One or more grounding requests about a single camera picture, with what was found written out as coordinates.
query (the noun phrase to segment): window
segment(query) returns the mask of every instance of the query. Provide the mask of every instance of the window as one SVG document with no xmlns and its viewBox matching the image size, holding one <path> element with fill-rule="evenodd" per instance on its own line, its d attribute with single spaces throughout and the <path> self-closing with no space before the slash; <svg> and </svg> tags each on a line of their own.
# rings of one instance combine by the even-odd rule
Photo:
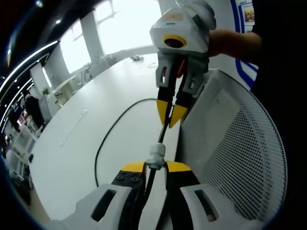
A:
<svg viewBox="0 0 307 230">
<path fill-rule="evenodd" d="M 91 62 L 83 37 L 80 21 L 77 21 L 61 38 L 60 47 L 69 73 Z"/>
<path fill-rule="evenodd" d="M 149 31 L 161 11 L 156 0 L 106 0 L 95 9 L 104 54 L 152 44 Z"/>
<path fill-rule="evenodd" d="M 46 70 L 45 70 L 44 67 L 43 67 L 42 69 L 43 69 L 43 74 L 44 74 L 44 76 L 45 76 L 45 79 L 46 79 L 46 81 L 47 81 L 47 84 L 48 84 L 48 86 L 51 88 L 52 85 L 51 85 L 50 79 L 49 79 L 49 77 L 48 77 L 48 75 L 47 75 L 47 73 L 46 73 Z"/>
</svg>

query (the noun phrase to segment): white cable connector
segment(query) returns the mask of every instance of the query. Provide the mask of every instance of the white cable connector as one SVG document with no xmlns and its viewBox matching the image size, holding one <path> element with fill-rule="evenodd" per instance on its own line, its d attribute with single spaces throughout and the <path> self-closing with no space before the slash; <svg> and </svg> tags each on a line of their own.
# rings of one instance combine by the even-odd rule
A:
<svg viewBox="0 0 307 230">
<path fill-rule="evenodd" d="M 156 143 L 150 147 L 150 156 L 146 161 L 146 164 L 150 169 L 160 170 L 164 165 L 165 157 L 165 145 L 162 143 Z"/>
</svg>

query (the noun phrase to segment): white desk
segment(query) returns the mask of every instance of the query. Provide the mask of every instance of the white desk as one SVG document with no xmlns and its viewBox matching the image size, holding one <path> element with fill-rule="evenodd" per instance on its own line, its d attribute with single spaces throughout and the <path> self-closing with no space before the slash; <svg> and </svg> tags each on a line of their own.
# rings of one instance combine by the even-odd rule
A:
<svg viewBox="0 0 307 230">
<path fill-rule="evenodd" d="M 59 100 L 61 105 L 65 104 L 73 96 L 71 81 L 75 80 L 76 77 L 77 75 L 74 75 L 62 82 L 61 85 L 55 88 L 48 97 L 51 98 L 54 95 Z"/>
<path fill-rule="evenodd" d="M 38 197 L 51 219 L 63 219 L 73 213 L 76 202 L 96 188 L 95 155 L 116 119 L 133 103 L 157 98 L 153 62 L 157 62 L 156 54 L 145 55 L 142 62 L 128 58 L 115 64 L 82 87 L 45 128 L 33 148 L 30 171 Z M 87 112 L 77 123 L 84 110 Z M 140 103 L 127 112 L 101 149 L 97 162 L 99 183 L 111 183 L 129 162 L 146 160 L 161 128 L 155 101 Z M 166 132 L 167 160 L 175 158 L 178 134 L 179 123 Z M 150 196 L 152 206 L 145 207 L 147 214 L 141 222 L 154 215 L 159 217 L 162 210 L 162 172 L 156 178 L 152 191 L 156 196 Z"/>
</svg>

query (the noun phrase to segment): black cable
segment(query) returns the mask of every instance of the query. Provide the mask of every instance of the black cable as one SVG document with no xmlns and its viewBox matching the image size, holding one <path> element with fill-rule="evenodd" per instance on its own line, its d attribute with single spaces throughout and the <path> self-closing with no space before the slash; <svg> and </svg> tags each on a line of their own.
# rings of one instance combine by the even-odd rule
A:
<svg viewBox="0 0 307 230">
<path fill-rule="evenodd" d="M 96 157 L 95 157 L 95 181 L 96 181 L 96 186 L 99 187 L 99 184 L 98 184 L 98 178 L 97 178 L 97 159 L 98 159 L 98 156 L 99 156 L 99 153 L 100 153 L 100 150 L 104 144 L 104 142 L 106 141 L 106 138 L 107 136 L 110 134 L 110 132 L 112 131 L 112 129 L 114 128 L 114 126 L 117 124 L 117 122 L 123 117 L 123 115 L 128 111 L 130 110 L 133 106 L 135 106 L 136 104 L 140 103 L 140 102 L 144 102 L 144 101 L 156 101 L 157 99 L 155 98 L 147 98 L 147 99 L 143 99 L 143 100 L 140 100 L 140 101 L 137 101 L 136 103 L 134 103 L 133 105 L 131 105 L 128 109 L 126 109 L 122 115 L 119 116 L 119 118 L 115 121 L 115 123 L 112 125 L 112 127 L 109 129 L 109 131 L 106 133 L 105 135 L 105 138 L 102 140 L 99 148 L 98 148 L 98 151 L 96 153 Z"/>
<path fill-rule="evenodd" d="M 167 121 L 164 126 L 162 127 L 162 130 L 160 132 L 160 136 L 159 136 L 159 139 L 158 139 L 158 142 L 159 143 L 162 143 L 163 142 L 163 139 L 164 139 L 164 135 L 165 135 L 165 132 L 166 132 L 166 129 L 167 129 L 167 126 L 168 126 L 168 123 L 169 121 Z M 153 187 L 153 184 L 154 184 L 154 177 L 155 177 L 155 173 L 156 173 L 157 169 L 151 169 L 150 170 L 150 173 L 149 173 L 149 178 L 148 178 L 148 182 L 147 182 L 147 186 L 146 186 L 146 190 L 145 190 L 145 193 L 144 193 L 144 206 L 146 205 L 147 203 L 147 200 L 149 198 L 149 195 L 150 195 L 150 192 L 152 190 L 152 187 Z"/>
</svg>

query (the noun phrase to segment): yellow camera ring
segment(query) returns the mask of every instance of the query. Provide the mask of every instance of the yellow camera ring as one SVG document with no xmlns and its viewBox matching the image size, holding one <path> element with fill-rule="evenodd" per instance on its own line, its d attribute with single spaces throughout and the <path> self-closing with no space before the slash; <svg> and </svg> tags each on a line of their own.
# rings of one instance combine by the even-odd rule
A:
<svg viewBox="0 0 307 230">
<path fill-rule="evenodd" d="M 186 40 L 175 34 L 167 34 L 163 37 L 164 43 L 172 48 L 182 48 L 187 45 Z"/>
</svg>

